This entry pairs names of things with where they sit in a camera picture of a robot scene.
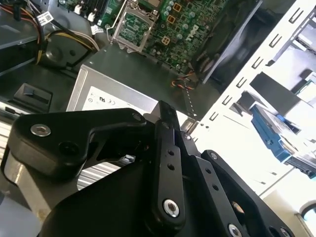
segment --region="hole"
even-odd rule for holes
[[[167,166],[168,166],[168,168],[169,168],[170,170],[172,170],[172,171],[175,169],[172,164],[168,164]]]
[[[46,132],[46,128],[44,128],[44,127],[37,127],[36,131],[37,132]]]
[[[70,50],[69,54],[74,57],[76,55],[76,52],[74,50]]]
[[[75,156],[79,153],[79,147],[74,142],[62,142],[59,144],[59,151],[66,156]]]
[[[172,211],[172,212],[175,212],[175,211],[176,211],[176,207],[175,207],[172,203],[169,203],[169,204],[168,204],[168,208],[169,208],[169,210]]]
[[[233,233],[235,236],[238,236],[239,232],[236,229],[233,229]]]
[[[215,184],[213,184],[213,189],[215,189],[216,191],[219,190],[218,187],[217,187],[217,185],[215,185]]]
[[[274,227],[269,226],[269,231],[273,237],[281,237],[281,235],[277,232],[277,230]]]

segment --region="black mounting arm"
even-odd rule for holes
[[[16,120],[1,170],[43,222],[40,237],[294,237],[217,153],[199,153],[172,107],[153,113]],[[122,168],[78,191],[81,170],[105,161]]]

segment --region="cable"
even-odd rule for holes
[[[187,89],[187,90],[194,90],[196,86],[188,86],[187,83],[191,82],[190,79],[188,79],[189,76],[191,76],[194,73],[194,71],[190,71],[188,74],[186,74],[183,77],[180,77],[176,80],[173,80],[171,82],[171,85],[173,87],[179,87],[181,89]]]
[[[93,44],[93,46],[96,48],[96,50],[100,51],[100,47],[98,46],[97,42],[93,38],[91,38],[90,36],[88,36],[84,33],[81,33],[81,32],[77,32],[77,31],[72,31],[72,32],[78,36],[81,36],[81,37],[89,40]]]
[[[32,3],[32,1],[30,1],[30,0],[26,0],[26,1],[30,3],[31,7],[32,7],[37,13],[41,14],[41,10],[40,10],[39,7],[35,6],[35,5]],[[80,37],[83,37],[83,38],[87,39],[88,41],[90,41],[90,42],[93,44],[93,46],[95,47],[95,49],[96,49],[97,51],[100,51],[100,47],[98,46],[98,44],[96,43],[96,41],[95,41],[92,37],[90,37],[90,36],[88,36],[88,35],[86,35],[86,34],[84,34],[84,33],[82,33],[82,32],[71,31],[71,30],[69,30],[69,29],[63,27],[61,24],[59,24],[59,23],[58,23],[57,21],[55,21],[55,20],[52,20],[52,21],[50,22],[50,24],[52,24],[52,25],[58,27],[59,29],[65,31],[67,34],[71,35],[72,37],[77,38],[77,36],[80,36]]]
[[[82,44],[85,48],[93,51],[93,48],[89,45],[87,45],[85,42],[83,42],[82,40],[78,39],[78,38],[75,38],[61,30],[58,30],[58,31],[54,31],[52,33],[49,33],[46,37],[45,37],[45,40],[48,40],[49,38],[51,38],[52,36],[54,35],[58,35],[58,36],[63,36],[63,37],[67,37],[67,38],[70,38],[70,39],[73,39],[75,41],[77,41],[78,43]]]

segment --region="green circuit board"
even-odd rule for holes
[[[119,32],[119,36],[123,39],[140,46],[145,32],[149,29],[149,25],[133,14],[126,14],[124,25]]]
[[[210,34],[227,2],[177,0],[176,3],[181,6],[180,11],[173,9],[173,5],[167,17],[157,20],[144,52],[182,73],[188,73],[188,62]],[[166,6],[169,5],[162,6],[160,14],[164,14]],[[162,43],[164,38],[170,39],[167,45]]]
[[[100,1],[102,0],[66,0],[65,7],[87,18],[90,9],[94,8],[91,7],[92,4],[100,5]],[[150,55],[181,73],[188,73],[193,55],[211,34],[228,1],[138,0],[137,10],[143,14],[158,12],[141,53]],[[102,6],[103,10],[96,14],[94,22],[102,28],[112,26],[119,13],[123,17],[124,2],[125,0],[108,0]],[[80,13],[75,10],[78,6],[81,6]],[[149,29],[148,23],[134,14],[125,14],[124,17],[124,25],[119,26],[117,23],[110,34],[114,34],[116,28],[120,27],[118,36],[139,46]]]

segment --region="screw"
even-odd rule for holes
[[[191,137],[188,135],[188,134],[184,134],[184,137],[187,139],[187,140],[191,140]]]
[[[233,224],[228,225],[229,233],[231,233],[231,236],[233,237],[242,237],[240,230]]]
[[[211,157],[212,157],[213,159],[217,159],[217,155],[215,155],[214,153],[211,153]]]
[[[134,114],[133,114],[133,117],[134,117],[134,119],[136,119],[136,120],[138,120],[138,121],[142,120],[142,118],[140,117],[140,115],[137,114],[137,113],[134,113]]]
[[[290,234],[284,228],[281,228],[281,232],[285,237],[291,237]]]
[[[179,207],[173,200],[165,200],[163,202],[163,209],[169,216],[173,218],[176,218],[179,215]]]
[[[170,128],[169,125],[168,125],[166,122],[163,122],[162,125],[163,125],[165,128],[167,128],[167,129]]]
[[[31,127],[31,132],[38,137],[47,137],[51,134],[50,128],[44,124],[35,124]]]

